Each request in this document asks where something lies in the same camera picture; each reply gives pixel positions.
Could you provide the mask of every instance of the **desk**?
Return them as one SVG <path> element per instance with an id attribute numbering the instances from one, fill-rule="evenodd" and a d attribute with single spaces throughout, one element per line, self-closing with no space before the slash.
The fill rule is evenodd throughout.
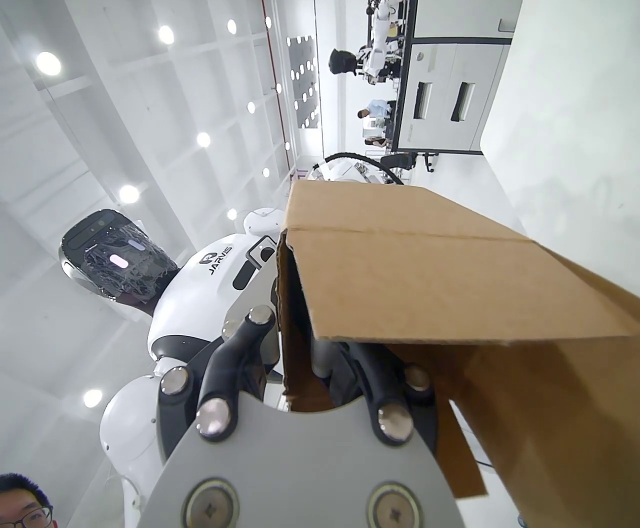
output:
<path id="1" fill-rule="evenodd" d="M 527 234 L 640 295 L 640 3 L 524 0 L 481 149 Z"/>

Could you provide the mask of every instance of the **white ceiling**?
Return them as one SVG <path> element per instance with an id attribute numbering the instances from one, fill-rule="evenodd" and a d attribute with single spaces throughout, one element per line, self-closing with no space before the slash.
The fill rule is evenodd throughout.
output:
<path id="1" fill-rule="evenodd" d="M 37 480 L 62 526 L 119 525 L 98 424 L 151 359 L 146 316 L 69 281 L 60 238 L 116 207 L 182 263 L 248 211 L 282 205 L 298 131 L 283 75 L 287 28 L 265 4 L 272 52 L 260 0 L 0 3 L 0 472 Z M 162 25 L 174 44 L 159 41 Z M 60 75 L 35 68 L 41 51 L 60 59 Z M 208 148 L 196 144 L 200 132 Z M 141 191 L 135 204 L 118 203 L 124 184 Z M 90 388 L 104 393 L 93 409 L 82 398 Z"/>

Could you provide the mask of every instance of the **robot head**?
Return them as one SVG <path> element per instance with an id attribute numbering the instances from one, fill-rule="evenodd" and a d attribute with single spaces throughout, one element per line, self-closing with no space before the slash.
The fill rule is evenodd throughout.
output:
<path id="1" fill-rule="evenodd" d="M 63 237 L 60 264 L 83 288 L 152 315 L 178 266 L 131 220 L 103 209 Z"/>

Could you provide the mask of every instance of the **jarvis logo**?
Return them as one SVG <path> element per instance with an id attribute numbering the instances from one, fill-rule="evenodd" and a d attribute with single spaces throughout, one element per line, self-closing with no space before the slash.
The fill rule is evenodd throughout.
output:
<path id="1" fill-rule="evenodd" d="M 227 246 L 220 253 L 207 253 L 200 259 L 201 264 L 210 264 L 209 271 L 211 275 L 217 270 L 220 262 L 229 254 L 233 246 Z"/>

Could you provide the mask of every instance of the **glasses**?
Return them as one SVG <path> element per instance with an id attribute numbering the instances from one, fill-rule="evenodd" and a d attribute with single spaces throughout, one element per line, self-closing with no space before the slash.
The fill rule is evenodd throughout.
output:
<path id="1" fill-rule="evenodd" d="M 0 523 L 0 528 L 47 528 L 51 525 L 52 513 L 53 508 L 50 506 L 34 509 L 19 521 Z"/>

